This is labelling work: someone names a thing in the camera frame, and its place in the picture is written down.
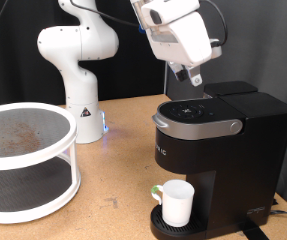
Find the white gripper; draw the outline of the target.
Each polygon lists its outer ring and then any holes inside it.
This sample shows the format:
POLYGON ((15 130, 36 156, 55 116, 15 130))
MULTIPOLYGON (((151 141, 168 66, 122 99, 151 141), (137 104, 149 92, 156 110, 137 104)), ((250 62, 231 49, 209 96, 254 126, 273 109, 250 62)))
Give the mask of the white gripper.
POLYGON ((179 82, 189 78, 194 87, 202 84, 199 65, 211 59, 212 50, 204 21, 198 12, 148 29, 147 37, 155 57, 169 62, 168 66, 179 82), (186 70, 184 65, 195 67, 186 70))

